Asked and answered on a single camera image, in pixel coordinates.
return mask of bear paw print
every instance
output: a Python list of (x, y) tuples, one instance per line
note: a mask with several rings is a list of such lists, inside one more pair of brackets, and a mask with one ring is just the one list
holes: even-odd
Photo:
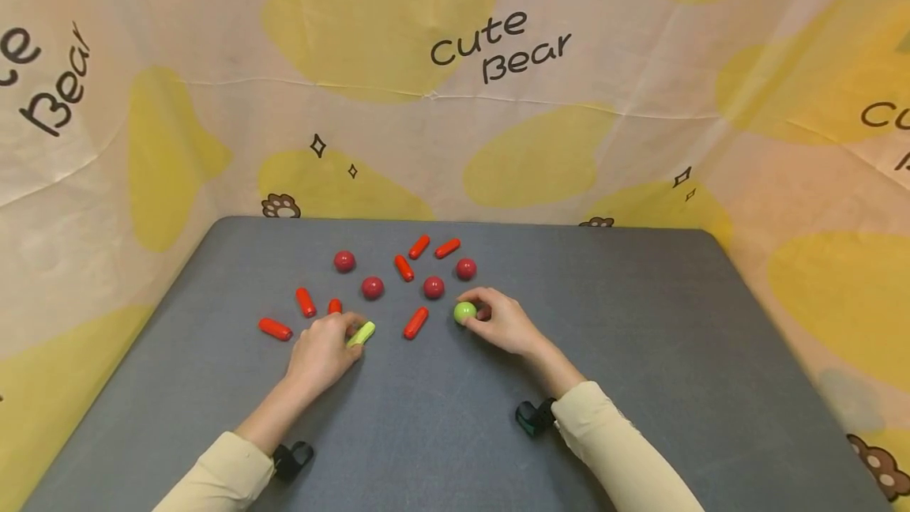
[(267, 218), (300, 218), (300, 208), (287, 194), (269, 194), (269, 198), (262, 201), (262, 215)]
[(888, 502), (897, 500), (897, 496), (910, 495), (910, 476), (898, 468), (897, 460), (891, 453), (880, 446), (868, 446), (866, 441), (856, 435), (848, 435), (848, 440), (856, 454), (863, 459), (863, 464), (872, 472), (875, 483)]
[(579, 225), (586, 225), (588, 227), (611, 227), (613, 225), (612, 218), (599, 218), (596, 215), (587, 220), (587, 222), (582, 222)]

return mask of sleeve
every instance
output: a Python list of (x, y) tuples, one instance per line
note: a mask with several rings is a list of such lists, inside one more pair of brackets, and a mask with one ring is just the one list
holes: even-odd
[(559, 434), (597, 476), (617, 512), (703, 512), (670, 463), (594, 382), (552, 405)]
[(222, 433), (153, 512), (242, 512), (274, 470), (272, 459), (252, 442)]

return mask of left hand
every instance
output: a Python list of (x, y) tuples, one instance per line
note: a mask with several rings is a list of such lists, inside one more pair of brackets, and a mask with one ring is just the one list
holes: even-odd
[(301, 332), (290, 355), (285, 381), (313, 399), (339, 380), (363, 356), (363, 345), (346, 342), (366, 319), (356, 313), (333, 313)]

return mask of green ball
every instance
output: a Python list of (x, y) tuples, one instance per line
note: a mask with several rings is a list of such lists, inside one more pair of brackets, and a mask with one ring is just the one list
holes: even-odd
[(458, 303), (455, 305), (455, 321), (459, 325), (463, 325), (465, 319), (477, 316), (477, 307), (474, 307), (471, 303)]

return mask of backdrop wall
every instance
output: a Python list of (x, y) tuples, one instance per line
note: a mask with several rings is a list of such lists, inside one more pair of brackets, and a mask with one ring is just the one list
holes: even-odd
[(910, 510), (910, 0), (0, 13), (0, 510), (233, 214), (712, 232)]

